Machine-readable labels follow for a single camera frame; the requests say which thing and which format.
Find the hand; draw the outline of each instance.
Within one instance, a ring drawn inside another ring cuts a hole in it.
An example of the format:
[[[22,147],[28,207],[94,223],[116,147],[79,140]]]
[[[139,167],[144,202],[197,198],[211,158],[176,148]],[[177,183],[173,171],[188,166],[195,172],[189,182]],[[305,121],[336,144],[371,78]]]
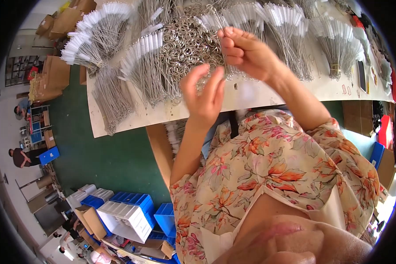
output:
[[[217,32],[222,38],[222,53],[227,64],[273,86],[274,78],[288,68],[276,54],[253,34],[243,30],[225,27]]]
[[[222,109],[225,86],[224,69],[217,67],[204,86],[202,94],[198,95],[196,83],[208,70],[208,64],[197,66],[180,80],[180,88],[190,114],[188,122],[198,130],[205,130],[205,133],[216,122]]]

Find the forearm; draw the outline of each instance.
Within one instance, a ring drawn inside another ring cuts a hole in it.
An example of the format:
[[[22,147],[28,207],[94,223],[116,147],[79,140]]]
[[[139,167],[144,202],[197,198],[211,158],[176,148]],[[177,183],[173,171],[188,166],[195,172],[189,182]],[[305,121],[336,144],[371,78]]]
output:
[[[303,130],[312,130],[324,124],[331,117],[327,108],[284,67],[269,85],[282,97]]]
[[[194,174],[200,165],[201,148],[207,131],[197,127],[190,120],[186,122],[185,133],[170,175],[170,185],[186,174]]]

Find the finger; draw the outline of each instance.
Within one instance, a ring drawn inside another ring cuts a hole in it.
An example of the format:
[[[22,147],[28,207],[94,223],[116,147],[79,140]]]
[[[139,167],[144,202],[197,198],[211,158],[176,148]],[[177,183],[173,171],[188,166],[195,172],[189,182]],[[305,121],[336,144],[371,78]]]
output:
[[[214,97],[214,108],[217,109],[219,112],[222,109],[225,85],[226,85],[225,79],[223,79],[219,82],[219,84],[217,86],[216,95]]]
[[[204,86],[204,90],[202,91],[202,97],[204,98],[205,102],[214,101],[214,95],[217,91],[217,85],[223,79],[223,75],[224,68],[220,66],[211,73],[211,77],[208,79],[208,82]]]
[[[222,28],[217,30],[217,37],[219,37],[219,38],[224,38],[225,37],[224,36],[224,31],[223,31]]]
[[[222,47],[225,48],[233,48],[235,46],[235,43],[231,38],[222,38]]]
[[[243,62],[242,57],[226,56],[226,63],[228,65],[241,65]]]
[[[236,47],[243,50],[254,50],[258,44],[258,40],[255,39],[254,35],[237,28],[226,28],[225,36],[232,39]]]
[[[226,56],[243,57],[244,51],[240,48],[225,48],[222,47],[222,53]]]
[[[183,93],[183,97],[187,102],[196,98],[197,91],[195,88],[196,83],[201,77],[206,76],[210,65],[202,64],[194,67],[185,77],[180,80],[180,88]]]

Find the metal rack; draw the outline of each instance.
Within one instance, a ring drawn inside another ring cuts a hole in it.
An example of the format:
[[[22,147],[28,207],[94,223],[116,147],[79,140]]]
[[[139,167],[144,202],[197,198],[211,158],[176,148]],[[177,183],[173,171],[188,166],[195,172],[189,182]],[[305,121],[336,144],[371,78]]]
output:
[[[5,87],[29,83],[29,72],[33,66],[38,66],[39,58],[40,56],[19,56],[7,58]]]

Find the cardboard box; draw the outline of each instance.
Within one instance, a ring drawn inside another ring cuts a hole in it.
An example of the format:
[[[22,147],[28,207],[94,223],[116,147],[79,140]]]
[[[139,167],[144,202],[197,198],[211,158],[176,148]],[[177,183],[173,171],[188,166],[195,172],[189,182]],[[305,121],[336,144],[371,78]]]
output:
[[[78,0],[75,3],[74,9],[79,10],[82,15],[86,15],[95,10],[96,6],[97,3],[95,3],[94,0]]]
[[[33,98],[35,103],[42,103],[62,95],[61,89],[48,89],[44,73],[37,73],[29,85],[29,97]]]
[[[94,234],[97,240],[102,240],[103,237],[106,236],[107,232],[93,207],[82,205],[81,207],[75,208],[75,214],[88,233],[91,235]]]
[[[59,14],[54,19],[54,25],[48,35],[49,39],[58,39],[65,37],[68,32],[71,32],[76,23],[82,20],[82,12],[74,8],[66,8],[63,13]]]
[[[40,23],[40,25],[37,28],[37,31],[35,34],[44,36],[46,33],[53,27],[54,25],[54,18],[50,15],[47,15]]]
[[[170,174],[173,168],[173,153],[166,129],[163,124],[148,125],[145,129],[158,169],[164,183],[169,188]]]
[[[171,259],[174,250],[166,240],[147,239],[145,244],[134,241],[131,243],[136,248],[135,253],[159,259]]]
[[[79,68],[79,84],[86,85],[86,67],[82,65]]]
[[[348,100],[342,101],[342,106],[345,129],[371,137],[374,133],[372,130],[372,101]]]
[[[100,246],[93,240],[85,231],[85,228],[83,228],[81,231],[79,231],[79,235],[85,239],[85,241],[88,242],[88,244],[94,249],[97,250],[100,248]]]
[[[54,141],[53,131],[46,130],[44,131],[44,138],[46,139],[46,145],[48,149],[56,146],[56,142]]]
[[[70,65],[57,56],[47,56],[42,73],[47,89],[61,91],[69,85]]]
[[[396,172],[394,167],[394,153],[391,150],[384,149],[383,156],[378,166],[378,180],[384,186],[386,190],[389,190],[391,183],[393,182],[394,173]]]

